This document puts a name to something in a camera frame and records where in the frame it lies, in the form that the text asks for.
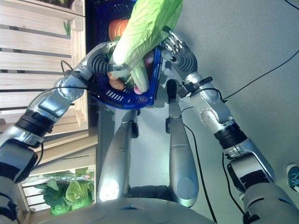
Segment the shoe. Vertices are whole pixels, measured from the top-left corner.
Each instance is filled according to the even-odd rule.
[[[290,188],[299,192],[299,166],[295,163],[289,164],[286,168],[286,173]]]

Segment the black cable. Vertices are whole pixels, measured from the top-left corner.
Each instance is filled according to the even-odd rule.
[[[189,108],[193,108],[193,106],[190,106],[190,107],[187,107],[185,109],[182,110],[181,113],[183,113],[184,110],[187,110]],[[200,166],[200,161],[199,161],[199,156],[198,156],[198,150],[197,150],[197,144],[196,144],[196,139],[195,139],[195,136],[194,136],[194,133],[192,132],[192,130],[187,127],[185,124],[184,126],[186,128],[189,129],[189,131],[191,131],[192,135],[193,135],[193,138],[194,138],[194,143],[195,143],[195,150],[196,150],[196,156],[197,156],[197,162],[199,164],[199,172],[200,172],[200,177],[202,177],[202,172],[201,172],[201,166]],[[229,184],[229,179],[228,179],[228,174],[226,173],[226,170],[225,170],[225,167],[224,167],[224,154],[222,153],[222,168],[223,168],[223,171],[224,171],[224,174],[225,174],[225,177],[226,177],[226,180],[227,180],[227,183],[228,183],[228,193],[231,197],[231,199],[233,200],[233,202],[236,204],[237,208],[240,210],[240,212],[244,215],[244,211],[242,210],[242,208],[239,206],[239,204],[237,203],[237,201],[234,199],[233,195],[232,195],[232,192],[231,192],[231,189],[230,189],[230,184]],[[202,185],[203,185],[203,188],[204,188],[204,191],[205,191],[205,186],[204,186],[204,182],[203,182],[203,179],[201,179],[202,181]]]
[[[239,206],[238,202],[234,199],[232,192],[230,190],[230,184],[229,184],[229,179],[228,179],[228,174],[226,173],[225,167],[224,167],[224,154],[222,153],[222,168],[223,168],[223,172],[225,174],[226,177],[226,181],[228,182],[228,193],[229,196],[231,197],[231,199],[233,200],[233,202],[235,203],[235,205],[237,206],[237,208],[240,210],[240,212],[245,215],[243,209]]]
[[[84,88],[84,87],[76,87],[76,86],[56,86],[56,87],[52,87],[49,88],[41,93],[39,93],[36,97],[33,98],[33,100],[28,104],[27,108],[29,108],[31,106],[31,104],[37,99],[39,98],[41,95],[45,94],[46,92],[49,92],[51,90],[55,90],[55,89],[80,89],[80,90],[87,90],[90,94],[92,95],[96,95],[95,92],[91,92],[90,89]]]
[[[209,209],[210,209],[213,221],[217,223],[216,216],[214,214],[213,208],[211,206],[209,197],[208,197],[207,192],[206,192],[206,185],[205,185],[205,181],[204,181],[202,170],[201,170],[201,164],[200,164],[200,161],[199,161],[199,154],[198,154],[198,150],[197,150],[197,144],[196,144],[195,135],[194,135],[193,131],[187,125],[184,124],[184,126],[186,128],[188,128],[188,130],[192,133],[192,136],[193,136],[193,139],[194,139],[194,144],[195,144],[195,151],[196,151],[196,157],[197,157],[197,163],[198,163],[198,167],[199,167],[199,173],[200,173],[201,183],[202,183],[202,187],[204,189],[204,193],[205,193],[205,196],[206,196],[206,202],[207,202],[207,205],[209,206]]]
[[[241,89],[239,89],[239,90],[237,90],[236,92],[234,92],[234,93],[230,94],[229,96],[225,97],[223,100],[226,100],[226,99],[232,97],[233,95],[235,95],[236,93],[238,93],[238,92],[240,92],[241,90],[245,89],[247,86],[249,86],[250,84],[252,84],[252,83],[255,82],[256,80],[258,80],[258,79],[260,79],[261,77],[263,77],[263,76],[269,74],[270,72],[273,72],[274,70],[280,68],[281,66],[283,66],[284,64],[286,64],[287,62],[289,62],[290,60],[292,60],[298,53],[299,53],[299,50],[297,50],[297,52],[296,52],[292,57],[290,57],[288,60],[286,60],[285,62],[283,62],[283,63],[280,64],[279,66],[277,66],[277,67],[271,69],[270,71],[266,72],[265,74],[263,74],[263,75],[257,77],[256,79],[254,79],[254,80],[251,81],[250,83],[248,83],[248,84],[246,84],[245,86],[243,86]]]
[[[34,165],[34,167],[32,168],[32,170],[34,170],[35,168],[37,168],[38,164],[42,161],[42,158],[43,158],[43,142],[41,144],[41,148],[42,148],[41,149],[41,155],[39,156],[39,159],[38,159],[37,163]]]
[[[190,109],[190,108],[193,108],[193,107],[194,107],[194,106],[190,106],[190,107],[187,107],[187,108],[183,109],[182,112],[181,112],[181,114],[182,114],[185,110]]]
[[[286,3],[288,3],[289,5],[291,5],[291,6],[293,6],[294,8],[296,8],[296,9],[298,9],[299,10],[299,8],[297,7],[297,6],[295,6],[295,5],[293,5],[292,3],[290,3],[288,0],[284,0]]]
[[[68,64],[65,60],[61,60],[60,61],[60,66],[61,66],[61,69],[62,69],[62,72],[64,73],[64,65],[63,64],[66,64],[71,70],[73,70],[73,68],[70,66],[70,64]]]
[[[205,90],[215,90],[215,91],[217,91],[217,92],[219,93],[219,96],[220,96],[221,101],[222,101],[223,103],[226,103],[226,102],[227,102],[227,100],[225,100],[225,99],[222,98],[222,94],[221,94],[221,92],[220,92],[218,89],[216,89],[216,88],[204,88],[204,89],[201,89],[201,90],[196,90],[194,93],[192,93],[192,95],[195,94],[195,93],[198,93],[198,92],[205,91]]]

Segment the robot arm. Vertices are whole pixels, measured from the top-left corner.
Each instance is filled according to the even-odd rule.
[[[1,223],[4,217],[5,220],[16,219],[14,187],[11,186],[23,181],[37,161],[37,154],[29,147],[40,146],[44,135],[51,132],[71,103],[83,95],[95,73],[126,68],[126,65],[112,65],[105,61],[106,54],[116,44],[107,42],[96,46],[79,65],[57,81],[56,88],[34,99],[16,124],[0,135]]]
[[[186,43],[170,29],[162,56],[182,77],[178,94],[189,96],[205,127],[214,134],[230,160],[228,172],[235,187],[245,192],[245,224],[296,223],[299,211],[289,196],[274,184],[270,164],[253,141],[239,128],[220,92],[197,71],[197,61]]]

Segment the white wooden crate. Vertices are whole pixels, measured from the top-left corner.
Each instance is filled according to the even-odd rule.
[[[84,1],[62,8],[37,0],[0,1],[0,133],[29,102],[63,77],[60,61],[77,65],[85,56]],[[71,21],[71,36],[64,22]],[[74,102],[52,133],[88,129],[87,93]]]

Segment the blue plastic basket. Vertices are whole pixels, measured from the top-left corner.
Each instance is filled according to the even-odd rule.
[[[87,52],[97,44],[109,41],[108,27],[111,21],[129,19],[135,1],[133,0],[92,0],[86,6],[86,37]],[[137,95],[134,90],[125,88],[123,91],[112,88],[106,74],[96,74],[95,96],[100,102],[124,110],[140,109],[154,104],[160,79],[161,51],[154,49],[155,57],[151,76],[149,77],[149,90]]]

